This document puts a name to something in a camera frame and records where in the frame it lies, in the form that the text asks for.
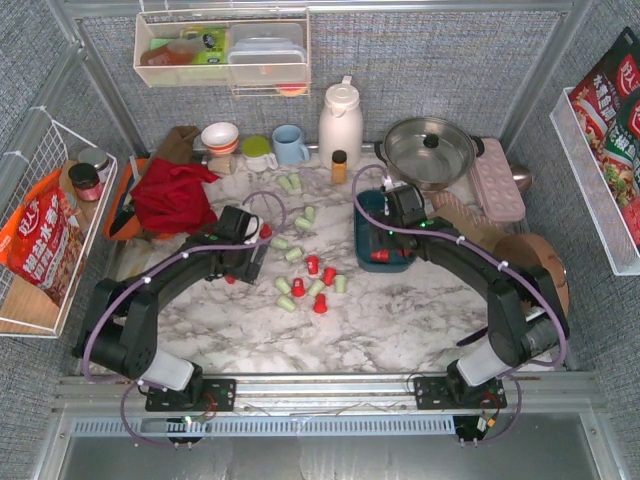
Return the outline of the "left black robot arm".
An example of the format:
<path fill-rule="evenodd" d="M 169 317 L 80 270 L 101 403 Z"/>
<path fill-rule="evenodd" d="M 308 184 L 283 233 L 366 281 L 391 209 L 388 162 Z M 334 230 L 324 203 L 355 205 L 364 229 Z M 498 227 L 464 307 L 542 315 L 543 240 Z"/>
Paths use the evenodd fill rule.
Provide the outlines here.
<path fill-rule="evenodd" d="M 186 238 L 174 254 L 145 272 L 103 279 L 91 295 L 74 349 L 89 381 L 96 364 L 154 387 L 185 391 L 197 383 L 197 366 L 158 347 L 160 312 L 201 280 L 231 277 L 253 284 L 268 249 L 264 220 L 233 206 L 218 221 Z"/>

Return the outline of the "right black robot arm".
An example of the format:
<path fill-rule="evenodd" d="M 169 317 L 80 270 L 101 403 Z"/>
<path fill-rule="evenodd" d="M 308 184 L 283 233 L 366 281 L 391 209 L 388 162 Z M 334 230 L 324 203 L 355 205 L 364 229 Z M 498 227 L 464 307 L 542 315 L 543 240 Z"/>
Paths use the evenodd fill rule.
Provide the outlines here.
<path fill-rule="evenodd" d="M 569 325 L 553 278 L 542 266 L 511 266 L 463 238 L 450 222 L 429 219 L 417 189 L 384 192 L 383 222 L 401 249 L 438 265 L 479 293 L 487 304 L 487 330 L 479 346 L 453 362 L 454 385 L 478 387 L 557 347 L 564 360 Z"/>

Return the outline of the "teal storage basket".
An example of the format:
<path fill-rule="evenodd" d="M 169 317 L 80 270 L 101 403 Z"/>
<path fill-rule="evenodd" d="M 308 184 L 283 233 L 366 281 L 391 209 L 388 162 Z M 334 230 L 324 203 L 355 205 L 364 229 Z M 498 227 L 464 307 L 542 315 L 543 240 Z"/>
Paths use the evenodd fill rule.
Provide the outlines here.
<path fill-rule="evenodd" d="M 379 190 L 362 191 L 357 198 L 371 217 L 380 222 L 385 220 L 385 200 Z M 407 251 L 395 248 L 389 232 L 367 221 L 357 208 L 354 208 L 354 251 L 359 266 L 370 273 L 401 273 L 416 259 Z"/>

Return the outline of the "red cloth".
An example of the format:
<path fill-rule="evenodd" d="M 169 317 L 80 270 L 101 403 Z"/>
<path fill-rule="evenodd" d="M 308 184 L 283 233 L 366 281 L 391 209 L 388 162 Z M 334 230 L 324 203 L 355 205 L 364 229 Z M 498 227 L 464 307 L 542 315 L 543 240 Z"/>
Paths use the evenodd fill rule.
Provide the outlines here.
<path fill-rule="evenodd" d="M 204 184 L 220 177 L 207 167 L 174 164 L 155 157 L 132 189 L 135 215 L 147 231 L 159 234 L 196 233 L 217 222 Z"/>

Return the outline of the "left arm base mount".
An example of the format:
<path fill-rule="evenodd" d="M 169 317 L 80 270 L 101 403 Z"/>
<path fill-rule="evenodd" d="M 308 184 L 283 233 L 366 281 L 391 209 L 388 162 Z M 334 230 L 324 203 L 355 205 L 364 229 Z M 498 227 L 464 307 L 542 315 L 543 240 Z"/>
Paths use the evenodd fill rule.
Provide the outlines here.
<path fill-rule="evenodd" d="M 231 412 L 234 408 L 235 379 L 203 379 L 194 388 L 166 391 L 150 388 L 146 395 L 147 412 Z"/>

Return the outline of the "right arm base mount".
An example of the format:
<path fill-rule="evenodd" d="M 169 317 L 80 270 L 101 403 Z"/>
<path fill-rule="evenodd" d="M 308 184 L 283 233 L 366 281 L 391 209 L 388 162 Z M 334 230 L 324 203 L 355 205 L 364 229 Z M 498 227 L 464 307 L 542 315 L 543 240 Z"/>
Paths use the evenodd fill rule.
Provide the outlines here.
<path fill-rule="evenodd" d="M 492 379 L 479 386 L 448 376 L 417 376 L 412 379 L 419 410 L 502 409 L 507 399 L 501 380 Z"/>

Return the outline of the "brown cardboard sheet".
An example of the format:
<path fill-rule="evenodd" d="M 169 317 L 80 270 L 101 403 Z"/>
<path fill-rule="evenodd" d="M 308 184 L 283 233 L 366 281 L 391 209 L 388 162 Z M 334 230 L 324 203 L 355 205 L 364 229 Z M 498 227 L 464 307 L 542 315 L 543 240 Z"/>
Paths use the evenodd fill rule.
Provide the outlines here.
<path fill-rule="evenodd" d="M 507 236 L 507 233 L 501 228 L 484 222 L 481 215 L 476 214 L 465 205 L 443 205 L 428 215 L 429 219 L 436 217 L 451 223 L 467 240 L 489 252 L 493 252 L 499 241 Z"/>

